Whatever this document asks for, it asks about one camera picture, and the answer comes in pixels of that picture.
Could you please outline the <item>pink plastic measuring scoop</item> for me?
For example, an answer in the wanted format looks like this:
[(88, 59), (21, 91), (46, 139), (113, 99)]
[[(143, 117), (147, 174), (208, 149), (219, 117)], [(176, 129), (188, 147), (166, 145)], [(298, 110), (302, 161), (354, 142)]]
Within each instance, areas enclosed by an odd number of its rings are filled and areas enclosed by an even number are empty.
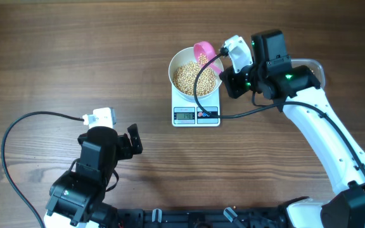
[(208, 63), (212, 58), (216, 57), (215, 49), (211, 45), (211, 43), (207, 41), (201, 41), (193, 46), (193, 52), (196, 59), (196, 62), (203, 67), (206, 63)]

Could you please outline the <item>white digital kitchen scale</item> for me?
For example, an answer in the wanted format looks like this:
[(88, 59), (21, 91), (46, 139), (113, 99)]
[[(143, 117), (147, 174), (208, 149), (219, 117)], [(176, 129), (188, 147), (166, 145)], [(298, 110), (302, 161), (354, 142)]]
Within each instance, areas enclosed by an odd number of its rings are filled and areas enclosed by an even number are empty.
[[(220, 115), (219, 90), (198, 98), (200, 104), (211, 114)], [(195, 103), (193, 97), (179, 91), (172, 86), (172, 124), (174, 127), (217, 127), (220, 118), (206, 114)]]

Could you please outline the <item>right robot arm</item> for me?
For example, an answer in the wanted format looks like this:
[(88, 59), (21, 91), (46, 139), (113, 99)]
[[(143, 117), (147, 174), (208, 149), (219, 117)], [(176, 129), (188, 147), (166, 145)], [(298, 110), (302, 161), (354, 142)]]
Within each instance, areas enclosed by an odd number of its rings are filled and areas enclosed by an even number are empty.
[(232, 65), (221, 73), (231, 98), (248, 91), (272, 101), (306, 138), (330, 180), (327, 202), (297, 199), (284, 207), (291, 227), (365, 227), (365, 152), (337, 117), (320, 81), (305, 66), (293, 66), (280, 30), (226, 40), (221, 53)]

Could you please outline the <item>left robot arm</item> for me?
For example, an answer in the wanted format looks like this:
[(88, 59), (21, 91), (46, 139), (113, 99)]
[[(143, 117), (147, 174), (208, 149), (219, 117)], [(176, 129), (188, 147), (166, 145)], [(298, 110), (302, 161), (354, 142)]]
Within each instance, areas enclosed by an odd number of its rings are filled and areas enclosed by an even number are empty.
[(138, 127), (132, 124), (119, 135), (110, 127), (93, 127), (78, 138), (80, 158), (51, 186), (44, 225), (59, 227), (118, 227), (118, 211), (103, 202), (120, 160), (142, 153)]

